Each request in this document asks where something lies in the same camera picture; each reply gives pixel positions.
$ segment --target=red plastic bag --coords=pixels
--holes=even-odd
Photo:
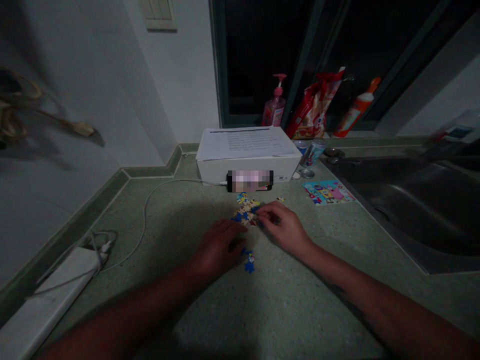
[[[316,74],[318,82],[303,92],[303,99],[288,123],[285,133],[290,139],[323,138],[327,127],[325,114],[342,83],[345,67],[337,73]]]

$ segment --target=stainless steel sink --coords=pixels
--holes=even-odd
[[[409,157],[322,162],[425,272],[480,270],[480,182]]]

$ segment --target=hand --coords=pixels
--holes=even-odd
[[[245,226],[232,220],[216,221],[203,235],[200,245],[190,259],[191,270],[206,282],[230,270],[245,245],[244,239],[235,237],[247,231]]]
[[[297,214],[278,201],[262,206],[256,214],[278,245],[289,254],[298,258],[313,244]]]

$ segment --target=smartphone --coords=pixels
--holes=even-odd
[[[272,190],[273,170],[229,170],[226,176],[229,193]]]

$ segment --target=electrical plug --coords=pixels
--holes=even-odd
[[[74,132],[84,136],[84,137],[89,137],[95,132],[95,129],[93,126],[87,124],[86,122],[79,121],[79,122],[74,122],[72,124],[72,129]]]

